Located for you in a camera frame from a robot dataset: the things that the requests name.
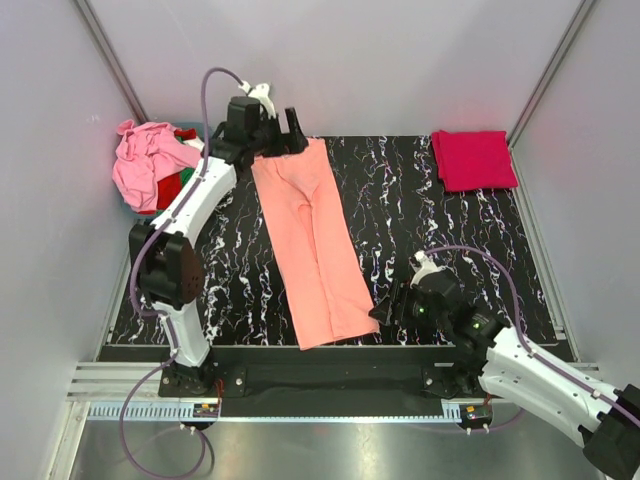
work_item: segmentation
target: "pink pants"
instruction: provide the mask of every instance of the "pink pants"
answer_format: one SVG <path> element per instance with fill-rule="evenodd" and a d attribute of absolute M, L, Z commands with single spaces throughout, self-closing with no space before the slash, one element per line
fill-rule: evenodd
<path fill-rule="evenodd" d="M 377 332 L 324 140 L 252 170 L 300 348 Z"/>

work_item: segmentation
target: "gray wall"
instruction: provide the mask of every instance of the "gray wall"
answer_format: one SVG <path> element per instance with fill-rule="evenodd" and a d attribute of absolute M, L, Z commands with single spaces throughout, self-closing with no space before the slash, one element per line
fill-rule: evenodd
<path fill-rule="evenodd" d="M 640 384 L 640 2 L 600 2 L 516 146 L 580 351 Z"/>
<path fill-rule="evenodd" d="M 200 118 L 212 65 L 313 135 L 510 129 L 579 0 L 92 0 L 153 118 Z M 214 79 L 213 121 L 234 86 Z"/>
<path fill-rule="evenodd" d="M 110 170 L 130 114 L 70 1 L 0 12 L 0 466 L 35 479 L 126 252 Z"/>

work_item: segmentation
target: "black table mat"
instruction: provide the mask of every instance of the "black table mat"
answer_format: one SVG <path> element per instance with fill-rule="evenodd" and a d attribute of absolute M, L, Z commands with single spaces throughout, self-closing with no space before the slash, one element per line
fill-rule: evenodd
<path fill-rule="evenodd" d="M 444 192 L 438 181 L 430 138 L 331 137 L 330 162 L 345 219 L 374 303 L 395 277 L 409 278 L 418 250 L 451 244 L 480 248 L 503 263 L 518 288 L 528 335 L 555 343 L 518 210 L 509 191 Z M 251 175 L 214 211 L 196 251 L 207 279 L 198 299 L 203 331 L 217 345 L 296 345 L 282 278 Z M 437 263 L 451 268 L 469 300 L 496 315 L 512 316 L 507 282 L 477 255 L 443 253 Z M 380 334 L 341 342 L 348 345 L 428 345 L 445 342 L 428 326 L 382 328 Z M 156 319 L 134 314 L 125 292 L 109 336 L 114 345 L 161 345 Z"/>

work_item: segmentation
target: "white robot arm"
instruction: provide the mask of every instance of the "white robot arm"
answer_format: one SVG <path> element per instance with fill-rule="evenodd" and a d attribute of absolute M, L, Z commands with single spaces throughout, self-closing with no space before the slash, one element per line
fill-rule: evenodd
<path fill-rule="evenodd" d="M 240 88 L 246 96 L 230 100 L 227 120 L 211 141 L 208 161 L 200 160 L 196 174 L 167 210 L 150 225 L 134 226 L 129 234 L 132 265 L 143 252 L 132 281 L 154 310 L 161 312 L 163 328 L 176 355 L 171 368 L 196 390 L 210 385 L 212 375 L 212 362 L 206 362 L 210 347 L 195 301 L 204 286 L 204 271 L 193 250 L 198 235 L 238 177 L 251 167 L 256 154 L 300 153 L 308 145 L 293 108 L 285 109 L 289 133 L 281 132 L 269 99 L 269 85 L 252 88 L 242 82 Z"/>
<path fill-rule="evenodd" d="M 490 258 L 463 246 L 433 252 L 442 250 L 467 250 Z M 611 478 L 631 480 L 640 467 L 640 390 L 628 385 L 620 391 L 585 376 L 517 326 L 466 303 L 457 279 L 423 252 L 416 259 L 420 267 L 412 280 L 394 281 L 390 294 L 369 314 L 385 325 L 426 322 L 444 331 L 455 345 L 457 361 L 429 372 L 425 390 L 453 398 L 482 389 L 511 401 L 562 431 Z"/>

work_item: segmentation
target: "magenta cloth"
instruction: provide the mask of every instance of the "magenta cloth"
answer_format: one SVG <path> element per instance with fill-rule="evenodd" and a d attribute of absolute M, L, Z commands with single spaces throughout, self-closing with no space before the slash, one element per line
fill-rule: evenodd
<path fill-rule="evenodd" d="M 431 136 L 438 177 L 448 192 L 514 188 L 507 132 L 434 132 Z"/>

